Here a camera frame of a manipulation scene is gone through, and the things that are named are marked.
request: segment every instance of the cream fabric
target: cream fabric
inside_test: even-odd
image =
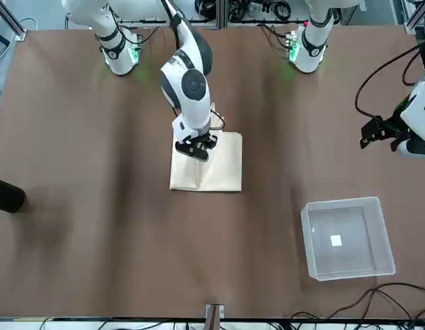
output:
[[[221,122],[211,120],[211,126]],[[170,189],[191,191],[241,191],[242,137],[238,133],[213,131],[217,145],[209,160],[201,162],[178,153],[173,138]]]

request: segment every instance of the black object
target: black object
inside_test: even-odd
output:
[[[206,79],[199,70],[189,69],[182,76],[182,92],[190,100],[200,101],[206,94]]]
[[[303,47],[309,52],[310,57],[317,57],[324,49],[327,40],[322,45],[313,45],[307,40],[306,33],[301,34],[301,40],[303,42]]]
[[[365,149],[374,141],[394,138],[395,140],[391,143],[391,150],[396,151],[400,142],[412,137],[414,133],[409,130],[409,127],[400,117],[403,110],[414,100],[414,98],[408,98],[409,96],[397,105],[393,115],[389,119],[383,120],[380,115],[377,115],[361,128],[361,149]]]
[[[275,16],[282,21],[288,21],[291,13],[292,9],[286,1],[279,1],[274,6]]]
[[[6,47],[9,47],[9,40],[0,34],[0,42],[3,43]]]
[[[22,189],[0,180],[0,210],[15,213],[21,209],[25,198]]]
[[[394,141],[390,144],[391,151],[396,151],[397,146],[406,141],[406,149],[409,153],[425,155],[425,141],[410,130],[400,117],[403,110],[414,101],[415,96],[408,98],[409,96],[397,105],[389,119],[383,120],[380,116],[376,116],[377,118],[372,118],[361,128],[362,139],[360,140],[360,145],[362,149],[374,141],[393,138]]]
[[[240,22],[248,12],[250,0],[230,0],[228,6],[228,20],[231,23]]]
[[[207,19],[215,19],[217,16],[216,0],[195,0],[194,7],[196,12]]]
[[[334,8],[333,14],[334,14],[334,25],[341,23],[342,21],[342,12],[340,8]]]
[[[184,142],[176,142],[175,148],[184,155],[200,160],[201,162],[207,162],[209,155],[206,149],[213,149],[216,144],[217,136],[207,133],[194,139],[188,136]]]

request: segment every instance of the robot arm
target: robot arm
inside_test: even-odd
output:
[[[380,68],[386,67],[421,46],[422,44],[416,45]],[[425,76],[415,84],[411,94],[396,107],[390,118],[383,120],[380,116],[374,117],[362,127],[361,134],[362,149],[377,140],[393,139],[392,151],[407,157],[425,159]]]
[[[91,27],[101,42],[106,63],[121,76],[138,64],[138,36],[119,27],[112,10],[123,19],[146,19],[168,15],[175,33],[176,50],[161,68],[161,88],[174,109],[176,150],[206,162],[207,149],[217,143],[210,130],[210,92],[206,76],[213,64],[207,42],[194,30],[172,0],[62,0],[70,20]]]
[[[170,12],[170,26],[182,46],[161,68],[161,88],[170,105],[181,113],[173,121],[180,153],[201,161],[208,160],[207,149],[217,143],[209,134],[210,92],[205,76],[211,71],[213,54],[209,45],[194,30],[180,9],[171,0],[162,0]]]
[[[361,0],[306,0],[310,20],[290,34],[289,60],[306,74],[314,72],[323,60],[330,31],[334,25],[332,8],[350,8]]]

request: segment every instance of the tabletop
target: tabletop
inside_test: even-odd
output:
[[[149,31],[141,30],[143,35]],[[415,43],[403,27],[336,27],[314,74],[289,66],[261,28],[201,31],[213,54],[212,102],[243,136],[243,191],[170,191],[173,112],[159,84],[175,51],[167,29],[140,65],[114,76],[91,31],[30,32],[0,99],[0,179],[32,211],[0,212],[0,316],[228,318],[327,316],[378,283],[425,285],[425,161],[389,142],[359,147],[356,91]],[[391,115],[410,89],[404,58],[364,89]],[[408,79],[417,80],[415,61]],[[396,275],[309,277],[300,211],[308,201],[378,196]],[[425,294],[387,292],[410,312]],[[361,304],[340,316],[359,317]],[[403,317],[375,297],[369,317]]]

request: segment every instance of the clear plastic container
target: clear plastic container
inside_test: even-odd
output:
[[[301,223],[309,275],[318,281],[396,273],[377,197],[307,203]]]

